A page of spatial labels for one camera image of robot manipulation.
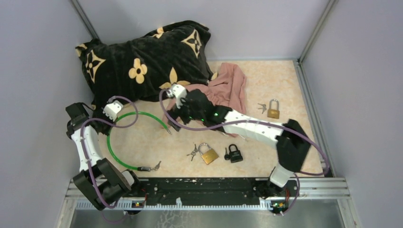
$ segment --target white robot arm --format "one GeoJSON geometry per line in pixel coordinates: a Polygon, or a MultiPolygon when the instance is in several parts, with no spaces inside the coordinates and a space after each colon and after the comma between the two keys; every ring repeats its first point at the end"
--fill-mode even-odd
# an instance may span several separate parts
{"type": "MultiPolygon", "coordinates": [[[[176,106],[168,114],[176,119],[180,117],[184,124],[190,120],[202,120],[205,126],[245,120],[244,123],[229,124],[215,130],[246,136],[266,143],[278,152],[278,164],[270,175],[270,182],[283,188],[293,173],[300,171],[310,144],[282,129],[263,125],[268,123],[244,114],[229,107],[213,105],[200,90],[186,91],[182,85],[173,85],[168,92],[169,98],[176,98],[176,106]]],[[[288,123],[273,123],[296,130],[306,136],[295,120],[288,123]]],[[[180,128],[169,122],[177,131],[180,128]]]]}

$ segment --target gold padlock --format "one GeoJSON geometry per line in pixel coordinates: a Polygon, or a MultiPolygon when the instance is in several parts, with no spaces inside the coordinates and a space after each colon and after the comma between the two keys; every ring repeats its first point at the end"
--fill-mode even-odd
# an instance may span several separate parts
{"type": "Polygon", "coordinates": [[[202,155],[201,158],[203,158],[206,165],[212,163],[215,159],[218,158],[218,154],[207,143],[200,144],[198,150],[199,150],[199,153],[202,155]],[[201,146],[207,146],[209,148],[209,150],[206,153],[202,153],[200,151],[201,146]]]}
{"type": "Polygon", "coordinates": [[[267,117],[268,118],[273,118],[273,119],[279,119],[280,118],[280,103],[276,99],[272,99],[269,103],[269,110],[267,111],[267,117]],[[275,101],[277,102],[277,109],[272,109],[271,108],[271,103],[275,101]]]}

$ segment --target padlock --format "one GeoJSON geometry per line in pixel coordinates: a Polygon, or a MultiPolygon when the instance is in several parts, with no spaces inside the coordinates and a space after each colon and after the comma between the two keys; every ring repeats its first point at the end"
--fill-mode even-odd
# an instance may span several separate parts
{"type": "Polygon", "coordinates": [[[201,158],[203,158],[206,165],[212,163],[215,159],[218,158],[218,154],[207,143],[200,144],[198,150],[199,150],[199,153],[202,155],[201,158]],[[207,146],[209,148],[209,150],[206,153],[202,153],[200,151],[201,146],[207,146]]]}
{"type": "Polygon", "coordinates": [[[276,100],[276,99],[270,100],[269,110],[267,111],[267,117],[273,118],[273,119],[279,119],[280,118],[280,102],[278,102],[278,100],[276,100]],[[277,109],[272,109],[271,108],[271,103],[273,101],[277,102],[277,109]]]}
{"type": "Polygon", "coordinates": [[[243,161],[242,154],[241,154],[240,151],[238,150],[237,145],[231,144],[228,148],[229,148],[229,150],[230,150],[230,160],[231,160],[231,163],[236,163],[236,162],[243,161]],[[232,146],[235,146],[235,150],[234,150],[234,151],[231,150],[231,147],[232,147],[232,146]]]}

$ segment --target green hose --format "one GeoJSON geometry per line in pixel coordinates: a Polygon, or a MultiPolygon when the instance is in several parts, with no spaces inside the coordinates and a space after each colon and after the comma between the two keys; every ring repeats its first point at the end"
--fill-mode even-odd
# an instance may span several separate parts
{"type": "MultiPolygon", "coordinates": [[[[138,114],[139,114],[139,115],[146,115],[146,116],[149,116],[149,117],[155,119],[156,121],[158,121],[158,122],[165,128],[165,130],[166,130],[168,133],[171,133],[171,131],[168,129],[168,126],[167,126],[166,124],[164,124],[164,122],[163,122],[162,120],[160,120],[158,117],[156,117],[155,115],[150,114],[150,113],[145,113],[145,112],[138,112],[138,114]]],[[[116,120],[116,123],[117,123],[119,120],[121,120],[121,119],[123,119],[123,118],[125,118],[125,117],[127,117],[127,116],[130,116],[130,115],[136,115],[136,112],[126,113],[126,114],[124,114],[124,115],[118,117],[118,119],[116,120]]],[[[126,168],[131,169],[131,170],[137,170],[137,169],[138,169],[137,167],[134,167],[134,166],[131,166],[131,165],[128,165],[128,164],[124,163],[123,161],[121,161],[121,160],[115,155],[115,153],[113,152],[112,147],[111,147],[111,137],[110,137],[111,131],[112,131],[112,128],[109,130],[109,135],[108,135],[108,137],[106,138],[106,144],[108,145],[108,150],[109,150],[109,152],[111,153],[112,157],[113,157],[119,164],[125,166],[126,168]]]]}

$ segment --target pillow with flower pattern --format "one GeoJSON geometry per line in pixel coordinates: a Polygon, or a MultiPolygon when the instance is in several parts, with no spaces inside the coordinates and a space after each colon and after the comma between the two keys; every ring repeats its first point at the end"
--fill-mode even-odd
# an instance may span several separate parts
{"type": "Polygon", "coordinates": [[[188,20],[121,44],[93,39],[77,46],[84,77],[95,95],[95,110],[114,95],[157,101],[159,91],[173,83],[206,85],[213,76],[204,53],[208,30],[188,20]]]}

